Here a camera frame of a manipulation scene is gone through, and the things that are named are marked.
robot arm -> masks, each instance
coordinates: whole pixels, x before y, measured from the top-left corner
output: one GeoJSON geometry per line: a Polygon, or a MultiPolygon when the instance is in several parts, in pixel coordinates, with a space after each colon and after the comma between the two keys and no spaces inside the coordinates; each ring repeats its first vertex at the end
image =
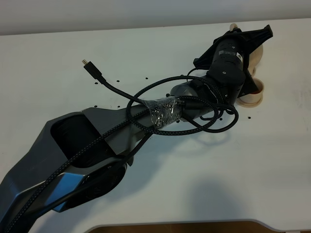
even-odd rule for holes
{"type": "MultiPolygon", "coordinates": [[[[130,102],[125,109],[88,108],[48,121],[29,152],[0,184],[0,232],[28,232],[50,209],[62,212],[108,193],[153,133],[186,135],[231,128],[238,119],[233,107],[236,98],[257,91],[247,70],[249,55],[272,36],[269,25],[257,31],[235,28],[225,33],[193,62],[195,69],[208,70],[205,76],[173,77],[151,85],[149,88],[172,80],[191,80],[175,86],[166,101],[151,105],[138,99],[146,88],[130,96],[109,85],[92,63],[84,61],[92,77],[130,102]],[[140,104],[131,106],[134,101],[140,104]],[[154,117],[163,120],[161,107],[169,112],[177,110],[179,118],[197,128],[178,133],[160,131],[154,117]],[[224,129],[210,130],[225,110],[236,115],[235,121],[224,129]],[[205,126],[193,121],[211,111],[215,115],[205,126]]],[[[163,117],[176,121],[170,114],[163,117]]]]}

white tabletop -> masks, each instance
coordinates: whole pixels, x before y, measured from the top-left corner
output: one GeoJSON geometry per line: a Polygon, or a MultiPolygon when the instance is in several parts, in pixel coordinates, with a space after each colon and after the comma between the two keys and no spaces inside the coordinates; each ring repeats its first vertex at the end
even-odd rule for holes
{"type": "MultiPolygon", "coordinates": [[[[264,43],[257,68],[265,84],[260,106],[237,106],[240,119],[224,133],[153,135],[113,191],[63,213],[50,211],[30,232],[227,220],[311,229],[311,19],[238,23],[243,31],[267,24],[274,37],[264,43]]],[[[81,60],[91,60],[111,84],[135,94],[186,74],[229,25],[0,36],[0,179],[46,121],[94,105],[126,106],[125,98],[94,84],[81,60]]],[[[177,83],[145,97],[164,97],[177,83]]],[[[216,127],[230,120],[223,118],[216,127]]],[[[167,130],[190,127],[179,123],[167,130]]]]}

transparent plastic wrap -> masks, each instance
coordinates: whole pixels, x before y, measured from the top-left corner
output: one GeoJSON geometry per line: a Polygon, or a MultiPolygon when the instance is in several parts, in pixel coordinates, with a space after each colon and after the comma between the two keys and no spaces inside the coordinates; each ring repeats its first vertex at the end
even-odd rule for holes
{"type": "Polygon", "coordinates": [[[158,130],[181,118],[181,101],[174,96],[142,102],[149,109],[151,121],[158,130]]]}

black cable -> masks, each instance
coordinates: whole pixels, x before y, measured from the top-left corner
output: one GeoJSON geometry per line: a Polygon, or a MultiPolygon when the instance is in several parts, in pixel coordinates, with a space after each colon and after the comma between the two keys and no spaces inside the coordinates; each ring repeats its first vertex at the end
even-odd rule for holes
{"type": "MultiPolygon", "coordinates": [[[[136,114],[134,118],[139,118],[146,113],[148,113],[148,109],[136,114]]],[[[32,205],[32,203],[38,198],[38,196],[42,193],[42,191],[59,175],[61,174],[66,168],[68,168],[76,159],[78,159],[82,154],[84,154],[86,151],[88,151],[91,147],[99,143],[100,141],[104,140],[106,137],[110,136],[114,132],[118,131],[119,129],[122,129],[126,125],[130,123],[129,120],[126,120],[122,122],[121,124],[117,125],[116,127],[112,128],[111,130],[108,130],[106,133],[98,137],[96,140],[94,140],[92,143],[84,147],[81,151],[76,153],[73,157],[71,157],[69,160],[64,162],[50,177],[48,177],[45,182],[40,185],[40,187],[32,194],[32,196],[28,199],[28,201],[24,204],[24,206],[21,208],[21,210],[17,213],[17,215],[14,217],[14,219],[10,222],[10,224],[5,229],[5,233],[9,233],[13,226],[18,222],[18,220],[24,215],[24,213],[28,210],[28,208],[32,205]]]]}
{"type": "Polygon", "coordinates": [[[69,200],[70,198],[78,195],[80,192],[87,190],[88,188],[96,185],[98,182],[102,181],[103,179],[108,178],[109,175],[112,175],[114,171],[117,171],[119,168],[121,168],[124,164],[127,163],[138,151],[139,149],[146,143],[146,141],[151,137],[152,133],[147,133],[141,141],[135,146],[135,148],[124,158],[122,158],[120,161],[118,161],[116,164],[114,164],[109,170],[107,170],[104,174],[102,174],[99,177],[96,177],[94,180],[89,181],[85,185],[82,185],[81,187],[76,188],[75,190],[71,191],[70,193],[67,193],[66,195],[62,196],[61,198],[53,201],[52,203],[48,204],[47,206],[44,206],[40,208],[39,210],[33,210],[27,215],[25,215],[25,220],[35,220],[39,218],[40,216],[47,213],[49,210],[54,209],[55,207],[59,206],[60,204],[64,203],[65,201],[69,200]]]}
{"type": "MultiPolygon", "coordinates": [[[[170,81],[175,81],[175,80],[184,80],[184,79],[197,79],[202,81],[203,83],[209,84],[205,79],[203,78],[199,78],[199,77],[195,77],[195,76],[176,76],[176,77],[171,77],[171,78],[166,78],[163,80],[160,80],[158,82],[155,82],[147,87],[145,87],[144,89],[140,90],[136,95],[134,95],[134,97],[138,98],[140,95],[142,95],[143,93],[145,93],[146,91],[160,85],[163,83],[167,83],[170,81]]],[[[150,133],[154,133],[154,134],[159,134],[159,135],[166,135],[166,136],[180,136],[180,135],[188,135],[188,134],[192,134],[192,133],[198,133],[200,131],[202,131],[203,129],[206,129],[208,127],[210,127],[211,125],[213,125],[218,117],[218,109],[215,107],[215,105],[207,100],[204,100],[202,98],[199,97],[195,97],[195,96],[179,96],[178,97],[180,100],[195,100],[195,101],[199,101],[204,103],[206,106],[212,108],[212,110],[214,111],[214,117],[212,118],[212,120],[207,123],[204,126],[200,126],[196,129],[191,129],[191,130],[184,130],[184,131],[162,131],[162,130],[156,130],[156,129],[150,129],[145,127],[144,125],[140,124],[139,122],[137,122],[135,119],[133,119],[132,115],[131,115],[131,106],[134,103],[132,100],[130,100],[127,104],[126,107],[126,116],[127,119],[129,119],[131,121],[132,124],[134,124],[136,127],[146,131],[146,132],[150,132],[150,133]]]]}
{"type": "MultiPolygon", "coordinates": [[[[5,230],[5,233],[9,233],[12,228],[14,227],[14,225],[18,222],[18,220],[25,214],[25,212],[28,210],[28,208],[32,205],[32,203],[37,199],[37,197],[41,194],[41,192],[59,175],[61,174],[66,168],[68,168],[71,163],[73,163],[77,158],[79,158],[83,153],[85,153],[87,150],[89,150],[91,147],[93,147],[95,144],[97,144],[98,142],[100,142],[101,140],[103,140],[104,138],[108,137],[109,135],[111,135],[112,133],[116,132],[117,130],[125,127],[127,124],[132,123],[135,126],[137,126],[138,128],[144,130],[145,132],[148,132],[149,137],[151,136],[151,134],[159,134],[159,135],[188,135],[188,134],[192,134],[192,133],[198,133],[201,131],[206,131],[206,132],[210,132],[210,133],[218,133],[218,132],[222,132],[225,131],[229,128],[231,128],[236,121],[238,120],[238,113],[235,110],[234,107],[229,106],[229,105],[224,105],[224,104],[213,104],[205,99],[199,98],[199,97],[195,97],[195,96],[180,96],[179,99],[180,100],[194,100],[197,102],[201,102],[204,106],[206,107],[210,107],[213,111],[214,111],[214,116],[210,118],[210,122],[208,122],[207,124],[201,126],[198,123],[196,123],[195,121],[193,121],[192,119],[188,118],[189,123],[193,124],[196,129],[192,129],[192,130],[185,130],[185,131],[161,131],[161,130],[156,130],[154,128],[147,128],[144,125],[141,125],[137,119],[141,116],[143,116],[144,114],[146,114],[148,112],[148,109],[146,109],[145,111],[142,111],[141,113],[138,113],[136,115],[132,115],[131,114],[131,106],[134,102],[138,102],[138,103],[142,103],[142,101],[140,99],[138,99],[138,97],[140,95],[142,95],[143,93],[145,93],[146,91],[150,90],[151,88],[158,86],[160,84],[166,83],[166,82],[170,82],[170,81],[174,81],[174,80],[185,80],[185,79],[193,79],[193,80],[199,80],[202,83],[208,85],[208,87],[211,88],[211,90],[216,93],[216,95],[218,96],[218,98],[221,100],[221,103],[223,103],[223,99],[221,96],[221,93],[219,92],[217,87],[214,87],[213,85],[211,85],[206,79],[200,78],[200,77],[195,77],[195,76],[177,76],[177,77],[171,77],[171,78],[166,78],[163,80],[160,80],[156,83],[153,83],[149,86],[147,86],[146,88],[140,90],[136,95],[131,96],[115,87],[113,87],[112,85],[108,84],[107,81],[102,77],[102,73],[91,63],[91,62],[86,62],[85,60],[83,61],[83,63],[85,64],[84,68],[89,72],[89,74],[91,74],[91,76],[98,80],[101,84],[103,84],[104,86],[106,86],[108,89],[112,90],[113,92],[120,94],[121,96],[124,96],[125,98],[128,98],[130,101],[127,104],[126,107],[126,116],[127,116],[127,120],[124,121],[123,123],[119,124],[118,126],[112,128],[111,130],[107,131],[106,133],[104,133],[102,136],[100,136],[99,138],[97,138],[96,140],[94,140],[92,143],[90,143],[89,145],[87,145],[84,149],[82,149],[80,152],[78,152],[76,155],[74,155],[73,157],[71,157],[69,160],[67,160],[63,165],[61,165],[49,178],[46,179],[46,181],[34,192],[34,194],[30,197],[30,199],[24,204],[24,206],[21,208],[21,210],[18,212],[18,214],[14,217],[14,219],[10,222],[10,224],[8,225],[8,227],[5,230]],[[213,125],[218,116],[218,109],[225,109],[230,110],[231,112],[233,112],[236,117],[234,119],[234,121],[229,124],[228,126],[222,128],[222,129],[218,129],[218,130],[211,130],[208,129],[208,127],[210,127],[211,125],[213,125]]],[[[133,153],[136,153],[140,147],[135,147],[134,150],[132,151],[133,153]]],[[[56,206],[58,206],[59,204],[63,203],[65,200],[69,199],[70,197],[72,197],[72,195],[76,195],[79,192],[82,191],[82,187],[81,188],[77,188],[76,190],[70,192],[69,194],[63,196],[62,198],[54,201],[53,203],[51,203],[50,205],[46,206],[46,208],[43,208],[42,210],[40,210],[40,213],[43,213],[44,211],[48,211],[56,206]]]]}
{"type": "Polygon", "coordinates": [[[104,85],[105,87],[107,87],[109,90],[112,90],[113,92],[129,99],[132,100],[134,102],[137,103],[142,103],[140,99],[135,98],[127,93],[125,93],[124,91],[121,91],[117,88],[115,88],[114,86],[110,85],[106,79],[102,76],[102,73],[96,68],[96,66],[94,66],[94,64],[92,62],[87,62],[86,60],[82,61],[84,64],[84,69],[87,70],[87,72],[96,80],[98,80],[102,85],[104,85]]]}
{"type": "Polygon", "coordinates": [[[187,76],[189,76],[192,72],[194,72],[195,70],[208,70],[207,68],[204,67],[198,67],[198,68],[193,68],[192,70],[189,71],[189,73],[187,74],[187,76]]]}
{"type": "MultiPolygon", "coordinates": [[[[224,111],[223,110],[220,110],[219,113],[218,113],[218,119],[221,118],[224,114],[224,111]]],[[[212,120],[212,117],[203,117],[203,116],[200,116],[200,119],[201,120],[212,120]]]]}
{"type": "Polygon", "coordinates": [[[234,112],[229,111],[228,109],[226,109],[225,112],[226,112],[227,114],[229,114],[229,115],[233,115],[233,114],[234,114],[234,112]]]}
{"type": "MultiPolygon", "coordinates": [[[[223,128],[216,129],[216,130],[212,130],[212,129],[203,129],[203,131],[205,131],[205,132],[207,132],[207,133],[221,133],[221,132],[227,131],[227,130],[230,129],[232,126],[234,126],[234,125],[237,123],[238,119],[239,119],[239,113],[238,113],[238,111],[235,109],[235,107],[230,106],[230,105],[224,105],[224,104],[217,104],[216,106],[217,106],[218,108],[229,109],[230,111],[233,112],[233,114],[234,114],[235,116],[234,116],[233,121],[232,121],[229,125],[227,125],[227,126],[225,126],[225,127],[223,127],[223,128]]],[[[183,113],[183,114],[182,114],[182,117],[183,117],[183,119],[187,120],[187,121],[188,121],[190,124],[192,124],[193,126],[198,127],[198,128],[201,127],[200,124],[198,124],[197,122],[195,122],[194,120],[192,120],[192,118],[189,117],[187,114],[183,113]]]]}

white wall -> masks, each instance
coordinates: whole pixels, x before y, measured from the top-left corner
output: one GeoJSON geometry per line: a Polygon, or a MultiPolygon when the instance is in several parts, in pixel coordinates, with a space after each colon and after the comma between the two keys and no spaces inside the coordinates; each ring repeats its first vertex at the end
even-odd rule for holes
{"type": "Polygon", "coordinates": [[[0,0],[0,34],[311,17],[311,0],[0,0]]]}

